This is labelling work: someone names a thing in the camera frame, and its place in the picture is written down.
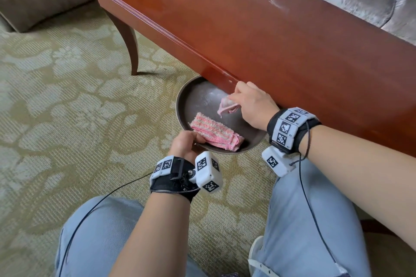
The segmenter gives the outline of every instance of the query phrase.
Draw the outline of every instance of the carpet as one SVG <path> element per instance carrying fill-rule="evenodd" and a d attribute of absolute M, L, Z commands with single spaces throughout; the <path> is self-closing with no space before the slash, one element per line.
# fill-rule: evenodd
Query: carpet
<path fill-rule="evenodd" d="M 133 77 L 123 40 L 96 2 L 0 36 L 1 276 L 51 276 L 66 219 L 89 198 L 152 172 L 180 132 L 176 95 L 196 74 L 137 37 L 139 70 L 149 74 Z M 248 276 L 275 180 L 260 156 L 267 146 L 218 154 L 223 190 L 193 200 L 190 254 L 209 276 Z M 145 204 L 148 184 L 146 177 L 115 196 Z M 401 271 L 408 261 L 398 262 Z"/>

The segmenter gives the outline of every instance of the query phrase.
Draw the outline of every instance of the hand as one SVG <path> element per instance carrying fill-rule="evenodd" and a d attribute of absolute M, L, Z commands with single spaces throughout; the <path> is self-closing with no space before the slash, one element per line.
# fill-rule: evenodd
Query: hand
<path fill-rule="evenodd" d="M 184 130 L 172 142 L 168 156 L 174 155 L 195 164 L 196 157 L 203 152 L 203 148 L 194 145 L 195 142 L 205 143 L 205 139 L 197 132 Z"/>
<path fill-rule="evenodd" d="M 242 117 L 254 128 L 267 130 L 270 119 L 279 111 L 271 96 L 252 82 L 239 81 L 228 98 L 241 105 Z"/>

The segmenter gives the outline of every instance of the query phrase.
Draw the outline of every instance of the pink towel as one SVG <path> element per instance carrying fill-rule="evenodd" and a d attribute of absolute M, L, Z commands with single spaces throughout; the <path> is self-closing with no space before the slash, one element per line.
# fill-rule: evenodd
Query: pink towel
<path fill-rule="evenodd" d="M 225 97 L 221 99 L 220 108 L 218 109 L 217 113 L 222 117 L 224 113 L 234 113 L 240 107 L 241 105 Z"/>
<path fill-rule="evenodd" d="M 190 127 L 200 133 L 207 143 L 218 148 L 237 151 L 244 141 L 244 138 L 231 128 L 214 121 L 201 112 L 196 114 L 194 120 L 190 123 Z"/>

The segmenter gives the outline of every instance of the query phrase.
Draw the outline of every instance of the light blue jeans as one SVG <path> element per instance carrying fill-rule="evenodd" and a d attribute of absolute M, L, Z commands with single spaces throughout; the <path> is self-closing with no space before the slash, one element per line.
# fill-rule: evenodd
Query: light blue jeans
<path fill-rule="evenodd" d="M 302 162 L 302 181 L 320 231 L 336 261 L 351 277 L 370 277 L 363 232 L 351 201 L 308 160 Z M 57 276 L 72 233 L 101 198 L 87 201 L 64 224 L 55 261 Z M 142 211 L 143 206 L 137 201 L 106 198 L 75 234 L 62 276 L 107 276 Z M 274 185 L 263 248 L 255 259 L 280 277 L 340 275 L 315 227 L 298 169 Z M 186 276 L 206 277 L 191 258 Z M 256 270 L 254 276 L 266 275 Z"/>

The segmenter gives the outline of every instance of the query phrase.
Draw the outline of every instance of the wooden coffee table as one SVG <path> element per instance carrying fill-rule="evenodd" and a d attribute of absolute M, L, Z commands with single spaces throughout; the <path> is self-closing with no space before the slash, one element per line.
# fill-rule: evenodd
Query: wooden coffee table
<path fill-rule="evenodd" d="M 323 0 L 98 0 L 137 75 L 137 30 L 226 92 L 253 81 L 282 106 L 416 156 L 416 48 Z"/>

